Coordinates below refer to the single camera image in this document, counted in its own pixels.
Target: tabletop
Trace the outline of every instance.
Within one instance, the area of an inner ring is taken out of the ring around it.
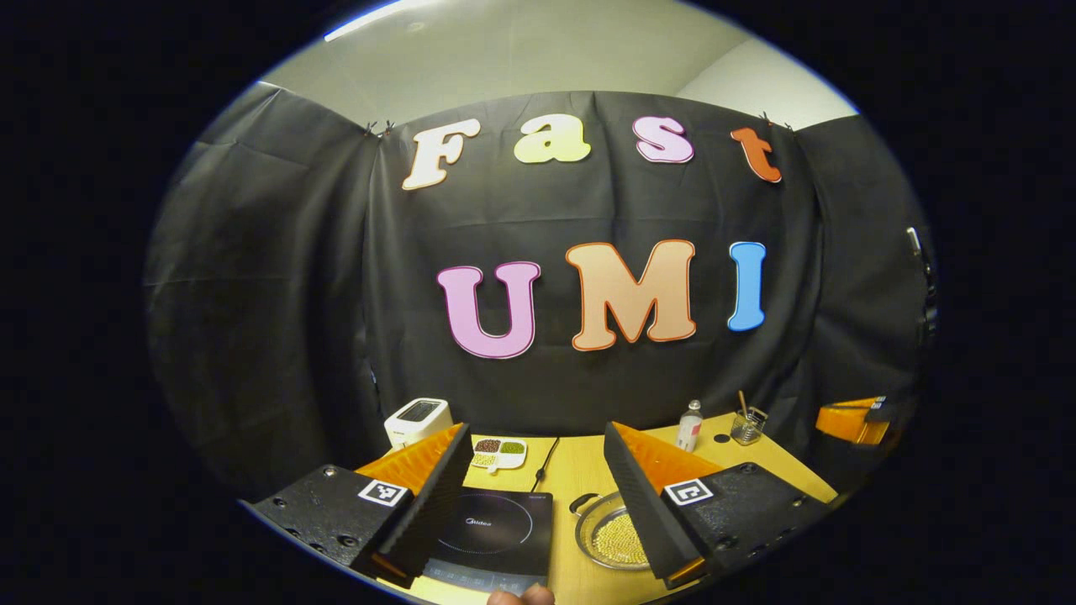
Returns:
[[[792,454],[784,451],[767,436],[750,445],[740,446],[730,439],[724,444],[713,440],[714,435],[727,435],[735,412],[703,421],[694,453],[724,468],[753,462],[788,481],[801,491],[823,503],[832,502],[837,492]],[[676,442],[678,426],[664,426],[645,431],[669,444]],[[494,435],[472,435],[472,442]],[[468,488],[528,492],[535,482],[535,472],[541,467],[553,446],[553,437],[527,437],[526,461],[519,468],[498,469],[490,474],[484,468],[471,466],[464,486]],[[591,561],[576,544],[578,517],[568,510],[574,500],[585,493],[600,496],[617,491],[617,483],[606,465],[603,447],[604,435],[562,437],[546,466],[546,478],[536,492],[553,494],[553,535],[549,569],[549,589],[557,604],[577,605],[639,605],[666,596],[670,591],[649,571],[626,572],[610,569]],[[597,502],[592,498],[586,506]],[[378,580],[396,594],[409,594],[441,605],[485,605],[489,593],[456,587],[426,576],[415,578],[409,590]],[[684,590],[691,582],[678,590]]]

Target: black induction cooker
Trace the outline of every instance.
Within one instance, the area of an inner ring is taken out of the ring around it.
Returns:
[[[522,594],[549,579],[553,495],[464,488],[424,575]]]

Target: water bottle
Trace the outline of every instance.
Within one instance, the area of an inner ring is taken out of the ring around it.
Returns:
[[[688,404],[688,411],[680,417],[680,433],[676,438],[676,447],[685,452],[695,451],[698,430],[703,426],[703,412],[698,411],[702,407],[703,404],[698,399],[692,399]]]

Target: toaster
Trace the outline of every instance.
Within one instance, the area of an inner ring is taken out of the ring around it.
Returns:
[[[393,449],[399,450],[450,426],[452,414],[448,402],[419,397],[388,417],[385,433]]]

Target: black cable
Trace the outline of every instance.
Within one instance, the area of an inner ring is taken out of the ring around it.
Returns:
[[[534,491],[538,489],[538,483],[540,483],[541,480],[546,478],[546,465],[549,464],[549,458],[553,455],[553,450],[556,449],[556,445],[560,442],[561,442],[560,437],[553,440],[553,445],[549,448],[549,453],[546,454],[546,462],[541,463],[541,468],[539,468],[538,472],[535,473],[535,484],[532,486],[530,488],[532,493],[534,493]]]

